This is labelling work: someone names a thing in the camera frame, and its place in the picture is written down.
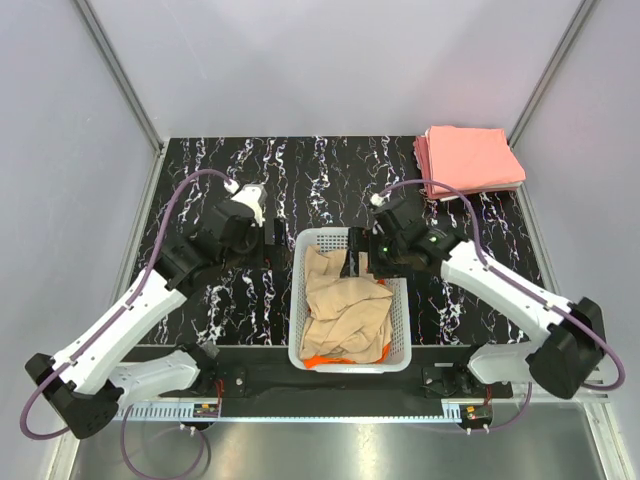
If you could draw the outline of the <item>white plastic laundry basket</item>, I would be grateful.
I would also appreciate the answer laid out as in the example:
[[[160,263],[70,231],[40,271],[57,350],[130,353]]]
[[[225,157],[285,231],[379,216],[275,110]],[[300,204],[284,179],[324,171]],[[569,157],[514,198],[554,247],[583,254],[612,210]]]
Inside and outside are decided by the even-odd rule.
[[[347,237],[345,227],[322,227],[296,239],[289,360],[324,373],[400,372],[411,360],[407,281],[376,280],[364,266],[341,278]]]

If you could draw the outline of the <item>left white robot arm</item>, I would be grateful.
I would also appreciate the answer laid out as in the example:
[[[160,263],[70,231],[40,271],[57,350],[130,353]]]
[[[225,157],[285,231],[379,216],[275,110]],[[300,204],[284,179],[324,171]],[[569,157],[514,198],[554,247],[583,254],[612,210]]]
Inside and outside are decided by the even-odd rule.
[[[266,193],[250,184],[215,205],[202,226],[162,247],[158,259],[82,336],[53,356],[37,353],[25,369],[64,421],[86,439],[121,408],[172,391],[208,394],[215,386],[212,343],[184,344],[170,354],[126,367],[124,357],[160,320],[232,268],[274,269],[289,251],[265,235]]]

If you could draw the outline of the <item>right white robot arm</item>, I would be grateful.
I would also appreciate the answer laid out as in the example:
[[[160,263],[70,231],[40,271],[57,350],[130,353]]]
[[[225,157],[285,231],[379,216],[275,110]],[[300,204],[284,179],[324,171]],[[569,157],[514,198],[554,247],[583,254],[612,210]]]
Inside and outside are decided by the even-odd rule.
[[[534,382],[570,399],[605,356],[601,307],[584,297],[572,302],[539,287],[496,260],[460,230],[431,227],[402,199],[373,210],[370,229],[347,231],[341,274],[365,270],[377,280],[427,273],[458,286],[502,314],[528,339],[524,343],[472,347],[454,384],[476,396],[497,382]]]

